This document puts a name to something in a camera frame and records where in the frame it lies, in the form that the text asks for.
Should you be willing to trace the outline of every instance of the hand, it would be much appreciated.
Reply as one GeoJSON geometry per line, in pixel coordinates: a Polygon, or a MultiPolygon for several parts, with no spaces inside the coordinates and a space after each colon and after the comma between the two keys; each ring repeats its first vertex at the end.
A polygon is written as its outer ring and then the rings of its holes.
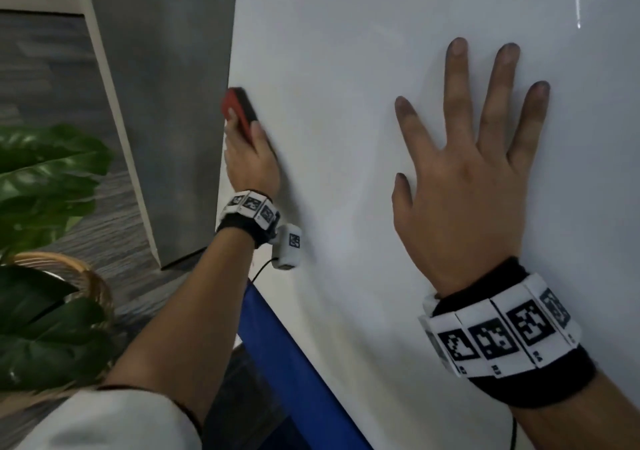
{"type": "Polygon", "coordinates": [[[271,200],[280,190],[280,168],[267,135],[258,121],[251,123],[253,146],[240,132],[236,113],[230,109],[231,119],[227,122],[225,133],[225,162],[227,175],[236,192],[258,190],[271,200]]]}
{"type": "Polygon", "coordinates": [[[493,65],[476,141],[467,52],[462,38],[447,50],[444,149],[436,149],[409,101],[396,99],[417,188],[412,200],[406,177],[396,176],[394,225],[411,259],[442,297],[520,255],[527,181],[549,101],[547,82],[531,86],[506,151],[509,98],[520,48],[503,46],[493,65]]]}

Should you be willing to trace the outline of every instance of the wicker basket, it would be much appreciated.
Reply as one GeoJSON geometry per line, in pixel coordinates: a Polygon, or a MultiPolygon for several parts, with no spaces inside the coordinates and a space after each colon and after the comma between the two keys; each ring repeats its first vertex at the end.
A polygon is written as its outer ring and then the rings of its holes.
{"type": "MultiPolygon", "coordinates": [[[[13,257],[13,263],[37,268],[74,285],[78,289],[78,293],[72,296],[87,297],[97,301],[107,316],[106,322],[99,327],[111,328],[114,315],[109,287],[99,275],[92,271],[88,264],[69,256],[45,252],[20,253],[13,257]]],[[[71,396],[79,388],[71,388],[70,386],[41,392],[0,392],[0,418],[43,401],[71,396]]]]}

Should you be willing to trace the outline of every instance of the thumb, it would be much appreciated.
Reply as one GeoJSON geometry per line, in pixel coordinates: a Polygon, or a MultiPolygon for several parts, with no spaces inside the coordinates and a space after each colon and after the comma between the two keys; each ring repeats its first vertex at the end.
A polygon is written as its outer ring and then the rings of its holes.
{"type": "Polygon", "coordinates": [[[262,125],[258,121],[251,122],[251,139],[253,140],[255,151],[258,152],[258,156],[273,154],[267,133],[264,132],[262,125]]]}
{"type": "Polygon", "coordinates": [[[409,181],[403,173],[396,174],[396,185],[394,193],[391,195],[391,201],[394,205],[394,226],[398,231],[408,220],[413,206],[411,187],[409,187],[409,181]]]}

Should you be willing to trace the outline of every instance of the gray panel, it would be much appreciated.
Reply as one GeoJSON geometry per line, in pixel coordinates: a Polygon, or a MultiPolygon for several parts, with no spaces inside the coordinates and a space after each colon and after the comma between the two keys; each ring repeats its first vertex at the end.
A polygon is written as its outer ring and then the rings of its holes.
{"type": "Polygon", "coordinates": [[[235,0],[92,0],[158,255],[215,232],[235,0]]]}

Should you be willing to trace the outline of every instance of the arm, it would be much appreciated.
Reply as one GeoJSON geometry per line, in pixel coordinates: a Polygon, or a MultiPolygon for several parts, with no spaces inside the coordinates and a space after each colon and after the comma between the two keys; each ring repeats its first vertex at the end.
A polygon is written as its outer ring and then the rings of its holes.
{"type": "MultiPolygon", "coordinates": [[[[260,125],[252,124],[255,147],[240,134],[235,114],[225,131],[233,187],[260,190],[273,199],[280,175],[260,125]]],[[[164,394],[202,422],[228,365],[254,247],[245,231],[222,229],[184,284],[117,361],[105,384],[164,394]]]]}
{"type": "MultiPolygon", "coordinates": [[[[467,49],[466,40],[456,39],[447,50],[444,149],[435,147],[411,104],[396,99],[417,188],[412,198],[406,177],[396,176],[394,224],[411,259],[443,298],[520,255],[529,171],[550,91],[546,82],[531,87],[513,142],[505,148],[520,56],[516,44],[505,45],[496,56],[476,138],[467,49]]],[[[538,448],[640,445],[640,414],[604,374],[562,403],[511,411],[538,448]]]]}

